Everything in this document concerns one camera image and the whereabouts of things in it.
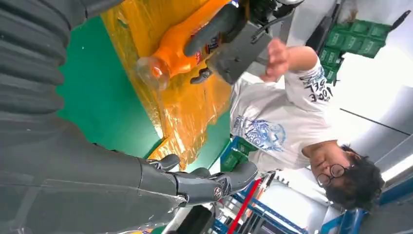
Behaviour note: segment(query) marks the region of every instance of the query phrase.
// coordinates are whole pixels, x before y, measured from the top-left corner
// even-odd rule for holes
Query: red pole
[[[235,228],[237,227],[238,221],[240,220],[241,216],[244,214],[248,206],[248,203],[251,200],[252,196],[254,195],[255,191],[257,190],[258,186],[260,185],[260,182],[261,182],[261,178],[257,179],[252,185],[251,191],[249,191],[249,193],[246,195],[240,211],[238,212],[237,216],[235,217],[234,221],[232,221],[231,226],[228,229],[228,234],[234,233]]]

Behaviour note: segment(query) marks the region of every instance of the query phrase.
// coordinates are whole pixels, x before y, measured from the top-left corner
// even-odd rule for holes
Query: graphic print
[[[320,67],[316,72],[309,74],[304,77],[300,77],[302,84],[305,86],[304,89],[310,90],[311,102],[317,101],[329,101],[331,90],[326,86],[327,80],[324,77],[324,69]]]
[[[281,124],[274,124],[262,119],[246,120],[245,139],[262,150],[282,152],[286,133]]]

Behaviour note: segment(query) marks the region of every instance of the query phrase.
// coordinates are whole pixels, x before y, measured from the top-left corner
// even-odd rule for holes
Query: orange bottle
[[[209,0],[182,23],[170,28],[162,37],[158,50],[151,56],[140,58],[137,72],[146,84],[164,90],[171,77],[191,71],[203,58],[199,51],[193,56],[184,54],[188,40],[206,25],[229,0]]]

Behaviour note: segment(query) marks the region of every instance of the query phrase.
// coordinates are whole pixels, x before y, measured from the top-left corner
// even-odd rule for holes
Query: green crate
[[[377,40],[385,41],[390,32],[390,25],[374,23],[369,31],[369,37]]]
[[[351,26],[351,23],[336,23],[332,30],[338,32],[349,32]]]
[[[248,161],[248,156],[238,151],[231,149],[225,160],[221,162],[221,172],[231,172],[239,163]]]
[[[361,49],[365,39],[365,37],[357,36],[354,34],[347,34],[345,41],[341,46],[341,50],[357,54],[357,52]]]
[[[340,63],[340,50],[324,47],[321,55],[320,62],[327,66],[337,66]]]
[[[238,138],[237,150],[245,155],[249,155],[250,152],[257,151],[258,148],[240,137]]]
[[[333,30],[327,37],[325,45],[331,48],[340,49],[346,40],[347,34],[344,32]]]
[[[350,32],[368,36],[373,23],[364,20],[355,20],[350,28]]]
[[[390,32],[390,28],[390,25],[373,23],[364,20],[355,20],[351,25],[350,32],[385,41]]]
[[[337,68],[329,67],[329,66],[323,66],[324,68],[324,76],[327,79],[328,84],[334,84],[337,80]]]
[[[373,59],[385,44],[382,40],[366,38],[356,54]]]

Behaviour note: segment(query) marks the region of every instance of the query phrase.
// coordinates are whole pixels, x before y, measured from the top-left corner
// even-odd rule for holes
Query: green mat
[[[90,142],[146,157],[158,146],[155,132],[112,47],[101,18],[72,32],[66,77],[57,91],[65,98],[60,116],[76,123]],[[208,140],[188,171],[209,167],[228,141],[229,113],[208,127]]]

